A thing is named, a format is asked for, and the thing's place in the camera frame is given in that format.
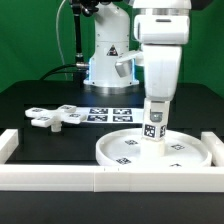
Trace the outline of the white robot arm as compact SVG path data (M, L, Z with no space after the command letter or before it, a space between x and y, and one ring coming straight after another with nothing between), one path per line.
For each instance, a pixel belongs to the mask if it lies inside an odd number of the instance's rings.
M168 120L179 73L182 46L189 37L190 0L124 0L135 11L134 21L114 0L98 0L95 53L88 85L125 88L135 83L134 67L144 68L144 121Z

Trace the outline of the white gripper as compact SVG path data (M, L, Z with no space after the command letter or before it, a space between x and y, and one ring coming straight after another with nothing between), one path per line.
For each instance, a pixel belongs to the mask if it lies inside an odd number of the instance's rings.
M150 102L150 120L163 120L164 102L174 97L182 48L180 46L143 45L144 85Z

